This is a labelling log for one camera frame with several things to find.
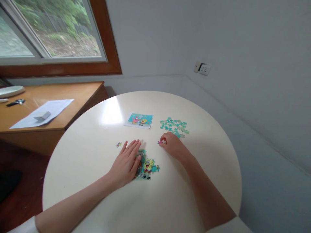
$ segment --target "electrical outlet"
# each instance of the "electrical outlet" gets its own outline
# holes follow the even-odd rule
[[[195,73],[197,73],[197,72],[199,71],[199,69],[200,69],[200,67],[201,67],[201,64],[202,64],[202,62],[200,62],[200,61],[198,61],[198,62],[195,64],[194,69],[193,69],[193,71],[194,71]]]
[[[211,67],[212,67],[211,65],[202,64],[201,68],[200,68],[200,74],[208,75],[208,73],[210,72]]]

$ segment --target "forearm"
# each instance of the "forearm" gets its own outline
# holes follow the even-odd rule
[[[186,152],[180,161],[186,169],[206,230],[224,224],[236,214],[205,174],[196,158]]]
[[[108,175],[62,200],[35,217],[39,232],[67,233],[116,187]]]

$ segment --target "brown floor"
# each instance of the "brown floor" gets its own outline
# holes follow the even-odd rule
[[[15,190],[0,203],[0,233],[7,232],[42,211],[42,189],[48,157],[0,141],[0,172],[22,171]]]

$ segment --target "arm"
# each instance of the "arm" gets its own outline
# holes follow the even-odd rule
[[[134,140],[128,147],[126,145],[127,141],[106,175],[37,215],[35,222],[39,232],[72,231],[99,201],[129,183],[141,160],[141,156],[135,158],[141,142]]]
[[[160,141],[162,140],[167,143],[159,145],[183,165],[190,177],[195,200],[206,230],[224,224],[236,217],[234,211],[205,174],[196,158],[182,144],[179,138],[168,132],[162,135]]]

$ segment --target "window glass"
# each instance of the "window glass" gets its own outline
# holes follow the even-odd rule
[[[32,56],[32,53],[0,16],[0,57]]]
[[[101,57],[82,0],[14,0],[52,57]]]

